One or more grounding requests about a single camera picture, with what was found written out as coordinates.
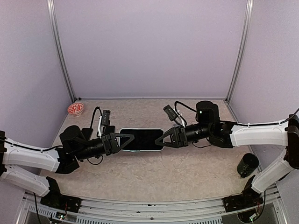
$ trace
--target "white cable tie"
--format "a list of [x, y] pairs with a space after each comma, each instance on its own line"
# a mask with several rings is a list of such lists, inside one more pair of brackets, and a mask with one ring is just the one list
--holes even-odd
[[281, 122], [283, 122], [283, 121], [285, 121], [285, 120], [279, 120], [278, 125], [281, 126], [282, 125]]

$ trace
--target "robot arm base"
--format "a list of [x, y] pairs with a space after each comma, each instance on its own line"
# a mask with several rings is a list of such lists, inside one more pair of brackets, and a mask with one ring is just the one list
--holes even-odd
[[261, 197], [261, 194], [255, 192], [251, 188], [251, 183], [253, 181], [255, 176], [252, 176], [243, 192], [238, 195], [234, 196], [228, 196], [223, 198], [223, 204], [226, 212], [236, 211], [236, 210], [242, 210], [250, 207], [257, 206], [257, 203], [262, 204], [263, 198]]

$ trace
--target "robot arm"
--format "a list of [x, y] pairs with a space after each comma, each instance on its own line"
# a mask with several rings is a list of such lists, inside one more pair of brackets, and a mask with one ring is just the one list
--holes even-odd
[[[180, 116], [170, 106], [165, 108], [170, 120]], [[294, 169], [299, 169], [299, 118], [295, 114], [274, 123], [239, 124], [220, 121], [218, 106], [210, 101], [198, 102], [195, 112], [197, 124], [171, 128], [156, 140], [156, 144], [179, 148], [188, 146], [189, 142], [208, 138], [211, 144], [221, 148], [267, 144], [286, 146], [272, 164], [248, 180], [240, 195], [223, 199], [227, 212], [263, 203], [262, 192]]]
[[[64, 210], [65, 205], [73, 205], [69, 211], [78, 212], [81, 199], [60, 194], [57, 182], [50, 177], [35, 175], [18, 165], [41, 168], [59, 174], [69, 174], [79, 168], [78, 161], [91, 157], [110, 155], [121, 151], [134, 136], [114, 133], [109, 126], [109, 115], [103, 115], [100, 138], [89, 140], [91, 128], [80, 130], [70, 126], [60, 134], [62, 146], [50, 149], [25, 145], [6, 138], [0, 131], [0, 181], [6, 181], [41, 196], [41, 203]], [[117, 138], [125, 138], [119, 146]]]
[[[262, 203], [261, 193], [267, 187], [294, 169], [299, 169], [299, 118], [296, 115], [275, 123], [239, 124], [221, 121], [218, 106], [210, 101], [201, 101], [197, 103], [196, 111], [194, 110], [198, 123], [185, 126], [185, 120], [177, 111], [172, 110], [170, 106], [166, 106], [164, 111], [171, 120], [181, 118], [182, 125], [169, 129], [158, 138], [156, 144], [160, 146], [186, 147], [189, 142], [204, 138], [208, 138], [211, 144], [221, 148], [264, 144], [286, 146], [286, 149], [271, 165], [248, 180], [240, 195], [223, 199], [227, 212]], [[78, 161], [119, 152], [134, 139], [134, 136], [114, 133], [115, 127], [110, 126], [109, 115], [110, 111], [104, 111], [100, 117], [99, 138], [89, 140], [91, 128], [80, 130], [78, 126], [70, 126], [60, 134], [63, 147], [52, 150], [15, 142], [6, 138], [4, 132], [0, 132], [0, 180], [37, 193], [43, 197], [41, 203], [54, 208], [63, 210], [66, 203], [79, 204], [79, 198], [61, 195], [54, 179], [39, 177], [17, 165], [68, 174], [79, 167]], [[164, 138], [168, 136], [170, 141], [164, 141]], [[126, 142], [120, 146], [117, 138], [126, 138]]]

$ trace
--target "black motor joint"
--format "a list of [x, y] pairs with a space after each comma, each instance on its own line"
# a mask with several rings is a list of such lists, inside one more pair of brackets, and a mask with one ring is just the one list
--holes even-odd
[[[196, 104], [197, 124], [184, 127], [174, 127], [169, 129], [156, 140], [156, 144], [165, 147], [180, 148], [188, 146], [189, 142], [195, 142], [200, 139], [209, 138], [211, 144], [222, 147], [232, 148], [230, 140], [231, 128], [233, 122], [220, 122], [218, 105], [211, 101], [200, 101]], [[171, 142], [164, 142], [166, 137], [170, 136]]]
[[[63, 150], [58, 151], [60, 164], [56, 173], [71, 173], [79, 167], [78, 161], [118, 153], [134, 140], [131, 134], [104, 133], [100, 138], [89, 140], [90, 135], [91, 132], [83, 132], [75, 125], [60, 134]], [[120, 146], [117, 138], [125, 138], [126, 141]]]

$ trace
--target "black phone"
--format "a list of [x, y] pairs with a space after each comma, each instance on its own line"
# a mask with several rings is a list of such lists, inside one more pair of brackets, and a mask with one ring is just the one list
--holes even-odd
[[[134, 140], [125, 146], [124, 151], [159, 151], [163, 146], [157, 146], [155, 140], [164, 134], [162, 129], [156, 128], [123, 128], [121, 134], [133, 134]], [[125, 139], [120, 138], [120, 145]]]

